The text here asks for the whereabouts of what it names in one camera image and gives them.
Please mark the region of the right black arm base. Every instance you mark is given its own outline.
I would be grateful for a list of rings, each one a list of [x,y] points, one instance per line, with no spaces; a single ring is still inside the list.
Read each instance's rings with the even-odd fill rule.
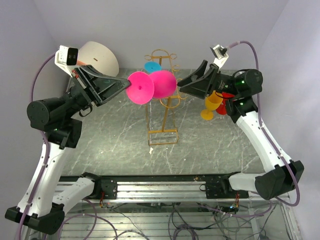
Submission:
[[[232,172],[228,174],[203,174],[198,176],[200,182],[204,182],[199,189],[205,192],[207,199],[247,199],[249,192],[245,190],[234,190],[229,181],[229,177],[237,174]]]

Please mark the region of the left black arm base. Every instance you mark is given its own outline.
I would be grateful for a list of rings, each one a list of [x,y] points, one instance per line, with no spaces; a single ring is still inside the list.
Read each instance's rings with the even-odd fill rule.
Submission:
[[[89,172],[84,172],[81,178],[89,179],[94,183],[93,190],[87,199],[115,200],[118,194],[118,183],[107,176],[100,176]]]

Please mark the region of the red wine glass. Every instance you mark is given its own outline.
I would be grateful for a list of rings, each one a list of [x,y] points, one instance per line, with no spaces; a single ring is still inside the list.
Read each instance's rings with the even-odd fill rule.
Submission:
[[[222,102],[220,106],[215,110],[219,115],[226,115],[227,114],[227,109],[226,109],[226,100],[233,98],[233,94],[229,94],[226,92],[222,93]]]

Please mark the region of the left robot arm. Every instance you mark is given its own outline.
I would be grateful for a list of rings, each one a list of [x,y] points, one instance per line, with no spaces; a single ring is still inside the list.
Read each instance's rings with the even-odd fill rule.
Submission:
[[[91,65],[75,67],[71,79],[74,85],[63,96],[34,100],[27,106],[30,125],[40,131],[44,143],[26,193],[5,213],[6,219],[47,235],[60,229],[66,213],[79,201],[96,199],[102,193],[101,178],[86,172],[56,194],[66,164],[64,152],[77,146],[82,132],[82,122],[74,115],[102,106],[131,85],[129,80],[104,75]]]

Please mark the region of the pink wine glass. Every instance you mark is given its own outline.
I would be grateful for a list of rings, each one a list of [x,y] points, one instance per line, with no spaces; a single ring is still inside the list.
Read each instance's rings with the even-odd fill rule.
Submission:
[[[144,105],[152,98],[170,97],[177,88],[175,76],[167,70],[159,70],[150,74],[136,71],[127,79],[130,86],[125,90],[126,95],[138,105]]]

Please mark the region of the yellow wine glass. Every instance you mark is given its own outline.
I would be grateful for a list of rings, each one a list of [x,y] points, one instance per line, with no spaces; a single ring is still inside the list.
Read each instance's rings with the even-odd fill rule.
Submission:
[[[203,109],[200,113],[200,116],[206,120],[210,121],[214,117],[214,111],[221,105],[223,101],[223,95],[214,91],[211,95],[205,98]]]

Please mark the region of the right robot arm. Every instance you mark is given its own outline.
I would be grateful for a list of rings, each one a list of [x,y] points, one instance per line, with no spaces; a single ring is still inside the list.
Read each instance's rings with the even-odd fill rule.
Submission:
[[[218,94],[230,94],[226,100],[227,115],[245,133],[264,172],[233,173],[220,186],[221,194],[233,197],[238,190],[255,192],[265,200],[293,191],[305,168],[294,161],[274,139],[262,119],[253,96],[262,91],[263,76],[257,69],[241,69],[233,75],[222,74],[216,64],[204,60],[199,68],[177,83],[180,92],[199,99]]]

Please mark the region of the blue wine glass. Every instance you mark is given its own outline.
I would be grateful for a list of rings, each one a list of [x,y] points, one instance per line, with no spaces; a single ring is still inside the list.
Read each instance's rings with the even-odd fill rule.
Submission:
[[[162,66],[154,61],[148,61],[144,64],[144,70],[151,74],[153,72],[157,72],[157,71],[161,71],[162,70]]]

